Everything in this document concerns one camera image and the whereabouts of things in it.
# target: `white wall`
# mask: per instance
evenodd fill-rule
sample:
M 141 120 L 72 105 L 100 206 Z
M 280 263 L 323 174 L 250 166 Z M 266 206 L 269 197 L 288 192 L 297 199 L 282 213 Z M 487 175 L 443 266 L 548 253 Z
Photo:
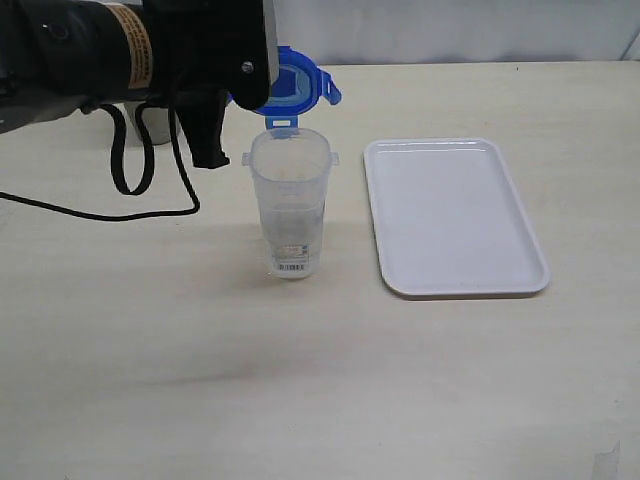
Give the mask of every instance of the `white wall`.
M 640 0 L 274 0 L 280 44 L 322 63 L 620 59 Z

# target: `black wire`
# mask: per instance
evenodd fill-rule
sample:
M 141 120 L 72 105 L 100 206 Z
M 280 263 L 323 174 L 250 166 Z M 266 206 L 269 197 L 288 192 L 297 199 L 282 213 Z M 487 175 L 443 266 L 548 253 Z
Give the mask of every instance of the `black wire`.
M 189 180 L 189 174 L 187 173 L 187 169 L 184 166 L 184 161 L 182 159 L 182 153 L 180 151 L 180 143 L 178 139 L 178 125 L 176 120 L 176 109 L 175 109 L 173 97 L 175 97 L 175 92 L 178 90 L 179 84 L 180 84 L 180 80 L 176 82 L 176 85 L 174 88 L 174 94 L 172 95 L 172 99 L 169 104 L 169 109 L 168 109 L 169 131 L 171 135 L 171 146 L 172 146 L 173 156 L 175 158 L 176 166 L 178 167 L 180 178 L 182 179 L 182 182 L 187 190 L 187 193 L 189 194 L 191 202 L 193 203 L 193 206 L 191 208 L 186 210 L 167 210 L 167 211 L 136 213 L 132 215 L 123 215 L 123 216 L 112 216 L 112 215 L 98 215 L 94 213 L 81 212 L 78 210 L 73 210 L 71 208 L 66 208 L 59 205 L 53 205 L 51 203 L 41 202 L 39 200 L 33 200 L 31 198 L 12 195 L 6 192 L 0 192 L 0 199 L 7 200 L 10 202 L 20 203 L 22 205 L 27 205 L 30 207 L 48 210 L 55 213 L 61 213 L 63 215 L 69 215 L 71 217 L 81 218 L 84 220 L 94 220 L 98 222 L 110 222 L 110 223 L 131 222 L 134 220 L 144 220 L 148 218 L 160 218 L 160 217 L 185 217 L 188 215 L 193 215 L 195 213 L 198 213 L 200 211 L 200 200 L 198 198 L 198 195 L 196 194 L 195 189 L 193 188 L 193 185 L 191 184 L 191 181 Z M 112 162 L 111 166 L 112 166 L 112 173 L 113 173 L 114 158 L 118 158 L 118 154 L 121 154 L 120 165 L 122 166 L 122 158 L 124 155 L 124 146 L 125 146 L 125 140 L 126 140 L 126 123 L 124 124 L 125 138 L 123 139 L 122 124 L 120 123 L 120 117 L 122 122 L 124 122 L 124 116 L 122 116 L 122 112 L 120 112 L 120 110 L 117 107 L 114 107 L 113 105 L 102 105 L 101 108 L 112 116 L 115 123 L 114 141 L 111 149 L 111 162 Z M 118 111 L 118 114 L 120 114 L 120 117 L 118 117 L 118 114 L 114 113 L 114 110 Z M 138 128 L 140 129 L 141 137 L 145 145 L 145 152 L 147 152 L 148 148 L 151 148 L 151 150 L 153 150 L 153 144 L 151 143 L 151 136 L 149 135 L 149 131 L 147 130 L 146 125 L 144 125 L 144 122 L 142 121 L 143 112 L 144 112 L 144 108 L 138 108 L 136 110 L 136 123 L 138 124 Z M 151 157 L 149 157 L 145 153 L 145 173 L 143 173 L 143 179 L 141 180 L 140 185 L 135 190 L 130 191 L 131 193 L 129 193 L 129 195 L 140 195 L 141 193 L 144 193 L 144 191 L 146 191 L 146 189 L 148 188 L 148 185 L 146 185 L 147 181 L 149 184 L 151 183 L 150 181 L 153 178 L 153 170 L 149 168 L 149 158 Z M 121 180 L 124 183 L 124 186 L 128 190 L 128 186 L 126 184 L 126 181 L 124 180 L 124 174 L 122 175 L 121 178 L 116 178 L 116 176 L 114 176 L 114 183 L 116 183 L 117 187 L 119 184 L 120 184 L 120 187 L 122 187 L 122 183 L 120 183 Z

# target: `orange label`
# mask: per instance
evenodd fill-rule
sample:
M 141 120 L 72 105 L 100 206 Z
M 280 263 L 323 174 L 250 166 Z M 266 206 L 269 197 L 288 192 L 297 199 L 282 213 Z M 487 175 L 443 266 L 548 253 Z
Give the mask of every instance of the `orange label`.
M 151 40 L 144 23 L 140 17 L 126 5 L 119 3 L 106 4 L 111 13 L 118 19 L 127 42 L 131 55 L 131 78 L 129 90 L 149 88 L 153 78 L 153 50 Z

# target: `black cable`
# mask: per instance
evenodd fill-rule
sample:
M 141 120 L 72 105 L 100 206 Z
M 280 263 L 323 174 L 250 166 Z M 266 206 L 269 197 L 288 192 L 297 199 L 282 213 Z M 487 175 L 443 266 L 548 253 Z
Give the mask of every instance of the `black cable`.
M 148 218 L 160 218 L 160 217 L 185 217 L 188 215 L 193 215 L 200 211 L 200 200 L 198 195 L 196 194 L 191 181 L 189 180 L 189 174 L 187 173 L 187 169 L 184 166 L 184 161 L 182 159 L 182 153 L 180 151 L 180 143 L 178 139 L 178 125 L 176 120 L 176 110 L 173 102 L 173 97 L 175 97 L 175 92 L 177 92 L 180 84 L 180 80 L 176 82 L 174 88 L 174 95 L 172 95 L 171 102 L 169 104 L 168 115 L 169 115 L 169 131 L 171 135 L 171 146 L 173 150 L 173 156 L 175 158 L 176 166 L 178 168 L 178 172 L 180 174 L 180 178 L 191 198 L 193 206 L 186 210 L 167 210 L 167 211 L 155 211 L 155 212 L 144 212 L 144 213 L 136 213 L 132 215 L 123 215 L 123 216 L 111 216 L 111 215 L 98 215 L 94 213 L 81 212 L 78 210 L 73 210 L 70 208 L 62 207 L 59 205 L 53 205 L 46 202 L 41 202 L 39 200 L 33 200 L 31 198 L 21 197 L 18 195 L 12 195 L 6 192 L 0 192 L 0 199 L 8 200 L 10 202 L 20 203 L 22 205 L 27 205 L 30 207 L 41 208 L 44 210 L 48 210 L 55 213 L 61 213 L 63 215 L 69 215 L 71 217 L 82 218 L 84 220 L 94 220 L 98 222 L 110 222 L 110 223 L 120 223 L 120 222 L 131 222 L 134 220 L 143 220 Z M 145 168 L 142 176 L 142 180 L 139 186 L 131 191 L 127 186 L 126 180 L 124 178 L 123 170 L 123 157 L 124 157 L 124 149 L 125 149 L 125 141 L 126 141 L 126 122 L 124 120 L 124 116 L 120 110 L 113 105 L 102 105 L 101 108 L 109 113 L 114 119 L 115 125 L 115 133 L 113 145 L 111 148 L 111 169 L 112 175 L 115 175 L 114 183 L 116 187 L 121 193 L 124 193 L 123 190 L 126 189 L 130 193 L 124 193 L 125 195 L 141 195 L 144 193 L 151 184 L 151 180 L 153 179 L 153 171 L 155 166 L 155 157 L 148 154 L 148 150 L 151 149 L 153 151 L 153 144 L 151 143 L 151 136 L 149 135 L 149 131 L 147 130 L 146 125 L 144 125 L 144 121 L 142 120 L 142 114 L 144 113 L 145 108 L 147 106 L 142 106 L 144 108 L 138 107 L 136 109 L 136 124 L 140 130 L 140 136 L 142 137 L 142 141 L 145 148 Z

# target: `robotic arm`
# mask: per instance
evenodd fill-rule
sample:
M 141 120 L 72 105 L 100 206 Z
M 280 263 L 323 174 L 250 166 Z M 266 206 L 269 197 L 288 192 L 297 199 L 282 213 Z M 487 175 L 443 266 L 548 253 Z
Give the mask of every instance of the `robotic arm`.
M 0 134 L 78 109 L 85 114 L 106 110 L 116 124 L 116 186 L 124 194 L 139 195 L 150 178 L 134 191 L 116 178 L 126 123 L 113 105 L 142 102 L 135 117 L 147 174 L 151 170 L 152 176 L 153 164 L 153 146 L 142 122 L 147 108 L 167 109 L 176 160 L 177 116 L 193 165 L 224 166 L 229 160 L 220 134 L 229 95 L 240 107 L 256 110 L 267 102 L 278 75 L 272 2 L 143 0 L 140 6 L 0 0 Z

